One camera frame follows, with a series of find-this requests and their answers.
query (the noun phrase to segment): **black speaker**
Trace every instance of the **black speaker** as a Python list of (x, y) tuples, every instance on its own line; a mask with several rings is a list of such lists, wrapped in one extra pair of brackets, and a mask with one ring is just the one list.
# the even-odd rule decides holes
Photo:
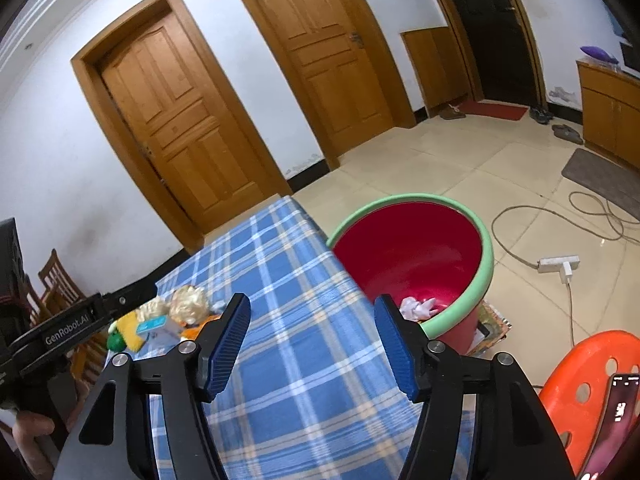
[(0, 348), (29, 330), (24, 283), (15, 219), (0, 221)]

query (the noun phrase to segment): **purple object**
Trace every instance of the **purple object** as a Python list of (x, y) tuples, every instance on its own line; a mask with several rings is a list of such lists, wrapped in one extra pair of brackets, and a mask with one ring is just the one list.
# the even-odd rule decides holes
[(606, 50), (601, 49), (599, 46), (582, 46), (580, 47), (580, 50), (587, 56), (594, 57), (599, 61), (604, 61), (605, 63), (611, 63), (614, 65), (620, 64), (615, 57), (609, 55)]

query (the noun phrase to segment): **small box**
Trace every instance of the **small box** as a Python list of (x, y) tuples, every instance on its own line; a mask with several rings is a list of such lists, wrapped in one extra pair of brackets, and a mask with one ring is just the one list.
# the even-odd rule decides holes
[(136, 334), (154, 346), (174, 346), (180, 342), (183, 328), (169, 316), (160, 316), (138, 325)]

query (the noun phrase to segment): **red bucket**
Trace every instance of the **red bucket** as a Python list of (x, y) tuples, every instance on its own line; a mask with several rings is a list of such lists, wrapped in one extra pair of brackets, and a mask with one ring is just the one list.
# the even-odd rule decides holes
[(465, 354), (478, 325), (478, 305), (491, 283), (494, 252), (482, 221), (453, 200), (424, 194), (389, 197), (361, 209), (329, 240), (369, 301), (390, 294), (436, 299), (444, 312), (421, 323)]

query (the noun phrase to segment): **electrical cord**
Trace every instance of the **electrical cord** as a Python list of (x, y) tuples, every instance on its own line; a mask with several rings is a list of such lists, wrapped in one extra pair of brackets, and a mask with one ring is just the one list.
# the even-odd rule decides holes
[(571, 323), (569, 325), (569, 337), (571, 338), (571, 348), (575, 346), (574, 336), (574, 295), (571, 292), (571, 283), (566, 282), (566, 290), (569, 291), (569, 319)]
[[(589, 198), (594, 199), (599, 205), (600, 208), (602, 208), (602, 212), (601, 213), (594, 213), (591, 211), (585, 211), (584, 209), (579, 208), (577, 205), (575, 205), (573, 197), (575, 195), (584, 195), (587, 196)], [(534, 206), (534, 205), (515, 205), (515, 206), (511, 206), (508, 207), (506, 209), (504, 209), (503, 211), (500, 212), (500, 214), (494, 218), (494, 221), (491, 222), (491, 232), (494, 235), (494, 239), (495, 241), (498, 243), (498, 245), (500, 245), (501, 248), (503, 248), (503, 250), (512, 258), (518, 260), (521, 264), (526, 265), (527, 267), (530, 267), (531, 269), (535, 269), (538, 270), (538, 264), (535, 264), (533, 262), (530, 262), (528, 260), (525, 260), (524, 258), (518, 256), (517, 254), (514, 254), (512, 251), (510, 251), (507, 247), (505, 247), (505, 245), (500, 241), (500, 238), (497, 237), (496, 233), (495, 233), (495, 223), (505, 214), (508, 213), (509, 211), (514, 211), (517, 209), (535, 209), (535, 210), (539, 210), (539, 211), (545, 211), (548, 213), (551, 213), (555, 216), (558, 216), (559, 218), (561, 218), (562, 220), (565, 220), (566, 222), (569, 222), (569, 224), (577, 227), (578, 229), (581, 229), (582, 231), (585, 231), (589, 234), (592, 234), (594, 236), (597, 236), (598, 238), (602, 239), (602, 240), (608, 240), (610, 242), (617, 242), (618, 240), (626, 240), (629, 243), (633, 243), (636, 245), (640, 246), (640, 239), (638, 238), (633, 238), (632, 236), (629, 236), (625, 233), (625, 225), (640, 225), (640, 221), (629, 221), (629, 220), (624, 220), (622, 218), (620, 218), (619, 216), (617, 216), (612, 210), (611, 210), (611, 204), (609, 203), (609, 200), (605, 200), (605, 203), (602, 202), (602, 200), (600, 200), (597, 196), (595, 196), (594, 194), (591, 193), (584, 193), (581, 191), (574, 191), (572, 193), (569, 193), (569, 203), (571, 204), (571, 206), (576, 210), (579, 211), (580, 213), (587, 215), (587, 216), (604, 216), (607, 221), (609, 222), (609, 225), (611, 226), (611, 229), (613, 230), (613, 232), (615, 232), (615, 234), (617, 235), (615, 238), (613, 237), (607, 237), (604, 235), (601, 235), (599, 233), (597, 233), (596, 231), (592, 231), (591, 229), (588, 229), (587, 227), (581, 226), (580, 224), (577, 224), (576, 222), (574, 222), (573, 220), (567, 218), (566, 216), (560, 214), (557, 211), (553, 211), (552, 209), (546, 208), (546, 207), (539, 207), (539, 206)], [(572, 290), (571, 290), (571, 284), (569, 282), (567, 282), (566, 284), (566, 288), (567, 291), (569, 293), (569, 318), (570, 318), (570, 328), (569, 328), (569, 334), (570, 334), (570, 338), (571, 338), (571, 347), (573, 348), (575, 346), (575, 336), (574, 336), (574, 295), (572, 294)], [(541, 386), (534, 386), (534, 388), (536, 389), (542, 389)]]

